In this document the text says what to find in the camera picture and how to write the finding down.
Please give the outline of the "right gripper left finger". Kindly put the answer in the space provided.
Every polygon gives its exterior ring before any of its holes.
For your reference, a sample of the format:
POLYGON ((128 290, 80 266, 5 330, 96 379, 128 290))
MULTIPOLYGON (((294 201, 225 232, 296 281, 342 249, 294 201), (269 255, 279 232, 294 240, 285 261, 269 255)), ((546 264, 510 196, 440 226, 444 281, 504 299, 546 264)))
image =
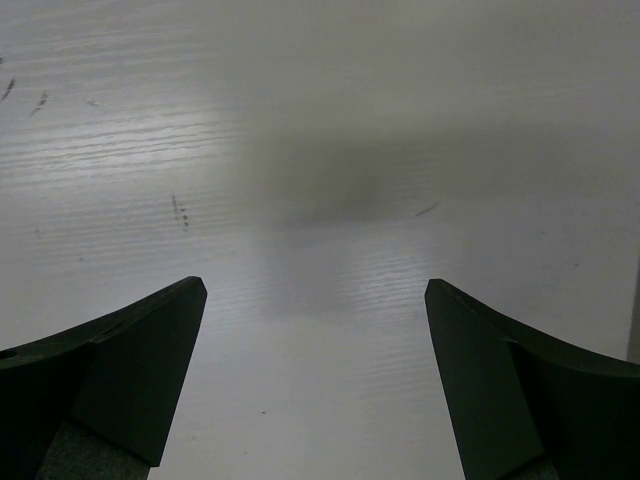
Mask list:
POLYGON ((1 352, 4 479, 146 479, 160 465, 207 290, 190 276, 1 352))

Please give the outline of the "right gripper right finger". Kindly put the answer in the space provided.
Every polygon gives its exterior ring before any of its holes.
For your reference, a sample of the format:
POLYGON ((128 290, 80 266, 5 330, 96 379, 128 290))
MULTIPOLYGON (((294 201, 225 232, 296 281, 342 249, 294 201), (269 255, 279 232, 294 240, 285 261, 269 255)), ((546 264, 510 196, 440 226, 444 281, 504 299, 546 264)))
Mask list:
POLYGON ((638 365, 536 330, 442 279, 424 300, 465 478, 638 478, 638 365))

